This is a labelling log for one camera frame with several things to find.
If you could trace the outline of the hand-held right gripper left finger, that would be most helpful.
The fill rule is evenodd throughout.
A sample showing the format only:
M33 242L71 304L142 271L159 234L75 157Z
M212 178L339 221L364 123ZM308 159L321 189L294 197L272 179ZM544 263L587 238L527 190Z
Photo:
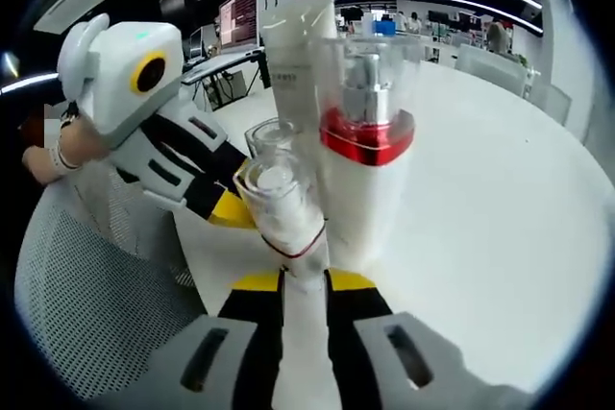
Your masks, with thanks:
M201 316L156 350L145 409L270 409L283 357L277 270L238 281L216 316Z

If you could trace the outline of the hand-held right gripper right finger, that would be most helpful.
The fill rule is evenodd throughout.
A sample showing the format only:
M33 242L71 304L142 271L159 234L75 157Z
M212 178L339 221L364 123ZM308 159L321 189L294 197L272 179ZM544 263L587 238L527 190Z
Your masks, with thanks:
M476 377L458 347L407 312L395 313L370 279L326 272L328 354L344 409L470 409Z

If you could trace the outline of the person's left hand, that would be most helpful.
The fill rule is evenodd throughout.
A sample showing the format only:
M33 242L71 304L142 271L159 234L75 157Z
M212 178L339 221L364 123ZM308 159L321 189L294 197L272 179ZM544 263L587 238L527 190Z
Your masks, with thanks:
M66 157L72 164L83 165L109 156L110 149L100 134L85 119L78 118L66 128Z

